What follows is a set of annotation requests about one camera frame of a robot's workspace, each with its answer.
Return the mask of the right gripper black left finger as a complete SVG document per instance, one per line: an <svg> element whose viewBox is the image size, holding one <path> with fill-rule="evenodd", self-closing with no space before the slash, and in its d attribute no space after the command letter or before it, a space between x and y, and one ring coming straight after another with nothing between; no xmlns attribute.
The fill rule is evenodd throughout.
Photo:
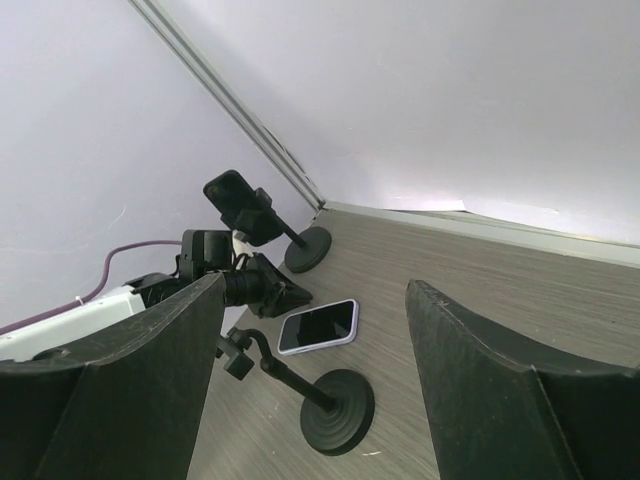
<svg viewBox="0 0 640 480"><path fill-rule="evenodd" d="M224 316L208 275L38 360L1 365L5 479L183 479Z"/></svg>

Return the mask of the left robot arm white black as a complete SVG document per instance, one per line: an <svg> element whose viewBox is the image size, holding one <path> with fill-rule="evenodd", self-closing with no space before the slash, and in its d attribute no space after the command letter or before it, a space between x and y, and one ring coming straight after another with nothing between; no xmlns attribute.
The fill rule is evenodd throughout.
<svg viewBox="0 0 640 480"><path fill-rule="evenodd" d="M261 253L237 252L230 231L187 230L179 243L176 271L150 273L107 293L113 257L141 247L141 242L119 247L105 260L101 283L85 297L1 329L1 359L24 362L39 354L87 337L150 308L207 274L221 273L226 282L225 305L248 306L260 318L274 318L312 300Z"/></svg>

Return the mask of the black phone stand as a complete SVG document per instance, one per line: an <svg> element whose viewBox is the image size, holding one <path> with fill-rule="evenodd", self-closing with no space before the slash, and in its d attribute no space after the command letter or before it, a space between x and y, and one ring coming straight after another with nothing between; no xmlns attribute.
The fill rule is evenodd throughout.
<svg viewBox="0 0 640 480"><path fill-rule="evenodd" d="M231 328L219 337L216 357L227 356L224 370L242 380L254 366L246 354L252 345L259 348L261 370L303 397L300 428L313 450L340 456L358 446L375 415L375 394L367 378L354 370L337 369L311 383L276 358L266 336L257 329Z"/></svg>

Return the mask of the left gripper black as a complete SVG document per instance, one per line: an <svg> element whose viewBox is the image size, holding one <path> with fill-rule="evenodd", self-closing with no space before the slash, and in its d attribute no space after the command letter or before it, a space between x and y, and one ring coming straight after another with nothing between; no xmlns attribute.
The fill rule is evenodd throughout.
<svg viewBox="0 0 640 480"><path fill-rule="evenodd" d="M260 318L275 318L313 300L309 291L291 282L263 254L255 254L249 259L246 272L258 277L257 293L249 307Z"/></svg>

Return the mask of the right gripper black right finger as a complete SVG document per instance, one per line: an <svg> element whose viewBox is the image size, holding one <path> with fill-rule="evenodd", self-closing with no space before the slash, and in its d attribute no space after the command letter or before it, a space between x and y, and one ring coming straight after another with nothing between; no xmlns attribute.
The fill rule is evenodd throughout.
<svg viewBox="0 0 640 480"><path fill-rule="evenodd" d="M574 355L411 281L406 313L444 479L635 479L639 372Z"/></svg>

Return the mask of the black smartphone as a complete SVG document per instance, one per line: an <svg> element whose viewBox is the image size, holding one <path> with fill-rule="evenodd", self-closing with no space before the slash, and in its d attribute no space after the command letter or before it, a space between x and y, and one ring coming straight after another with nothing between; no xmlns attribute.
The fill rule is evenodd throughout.
<svg viewBox="0 0 640 480"><path fill-rule="evenodd" d="M206 183L203 193L220 212L222 222L231 229L243 211L259 209L254 190L236 170L227 170Z"/></svg>

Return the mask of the lavender smartphone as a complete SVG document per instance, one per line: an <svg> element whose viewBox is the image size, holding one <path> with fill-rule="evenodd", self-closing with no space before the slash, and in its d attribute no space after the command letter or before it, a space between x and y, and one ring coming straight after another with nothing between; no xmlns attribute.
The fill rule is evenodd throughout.
<svg viewBox="0 0 640 480"><path fill-rule="evenodd" d="M289 315L282 323L278 353L284 356L342 346L356 339L359 304L354 299Z"/></svg>

